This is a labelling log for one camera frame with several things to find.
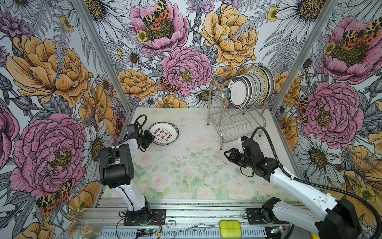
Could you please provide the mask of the white plate red characters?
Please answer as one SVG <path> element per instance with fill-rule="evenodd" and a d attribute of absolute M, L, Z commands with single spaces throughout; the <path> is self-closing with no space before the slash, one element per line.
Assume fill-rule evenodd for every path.
<path fill-rule="evenodd" d="M 149 132 L 155 137 L 153 142 L 157 145 L 169 145 L 175 142 L 179 136 L 179 129 L 172 123 L 157 122 L 149 128 Z"/>

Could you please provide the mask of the metal wire dish rack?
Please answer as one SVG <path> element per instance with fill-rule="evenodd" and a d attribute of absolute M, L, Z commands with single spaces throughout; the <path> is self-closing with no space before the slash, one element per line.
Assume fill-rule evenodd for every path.
<path fill-rule="evenodd" d="M 228 107 L 226 93 L 227 89 L 223 85 L 214 80 L 210 82 L 207 125 L 215 128 L 220 150 L 226 143 L 252 134 L 256 127 L 267 125 L 264 116 L 267 104 L 249 109 L 232 109 Z"/>

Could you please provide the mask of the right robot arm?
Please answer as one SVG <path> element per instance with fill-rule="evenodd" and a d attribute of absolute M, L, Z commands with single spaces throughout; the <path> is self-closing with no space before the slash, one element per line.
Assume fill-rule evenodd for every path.
<path fill-rule="evenodd" d="M 299 182 L 276 159 L 265 157 L 254 140 L 239 138 L 239 148 L 224 152 L 224 156 L 240 168 L 251 168 L 253 174 L 282 188 L 306 206 L 302 209 L 272 197 L 262 206 L 264 221 L 286 221 L 321 239 L 356 239 L 361 234 L 355 207 L 349 200 L 337 200 Z"/>

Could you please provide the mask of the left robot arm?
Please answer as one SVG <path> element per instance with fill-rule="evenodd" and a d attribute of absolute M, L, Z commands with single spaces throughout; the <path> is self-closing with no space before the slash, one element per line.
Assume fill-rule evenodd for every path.
<path fill-rule="evenodd" d="M 152 212 L 146 197 L 133 181 L 135 170 L 132 156 L 139 149 L 147 149 L 155 137 L 147 130 L 131 136 L 132 138 L 119 145 L 100 151 L 99 178 L 102 185 L 116 190 L 127 204 L 125 218 L 140 225 L 147 225 L 152 218 Z"/>

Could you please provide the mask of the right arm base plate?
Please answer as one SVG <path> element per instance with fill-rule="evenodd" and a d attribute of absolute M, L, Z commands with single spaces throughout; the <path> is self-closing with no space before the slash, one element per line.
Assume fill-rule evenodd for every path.
<path fill-rule="evenodd" d="M 264 213 L 262 208 L 247 208 L 242 214 L 242 218 L 247 220 L 250 225 L 289 224 L 289 222 L 277 220 L 270 213 Z"/>

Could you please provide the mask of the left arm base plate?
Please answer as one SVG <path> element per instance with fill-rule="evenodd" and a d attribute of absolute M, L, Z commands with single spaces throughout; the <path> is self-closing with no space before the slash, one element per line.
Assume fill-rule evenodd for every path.
<path fill-rule="evenodd" d="M 127 211 L 124 216 L 124 226 L 164 226 L 166 221 L 166 209 L 151 209 L 149 214 L 145 209 L 131 212 Z"/>

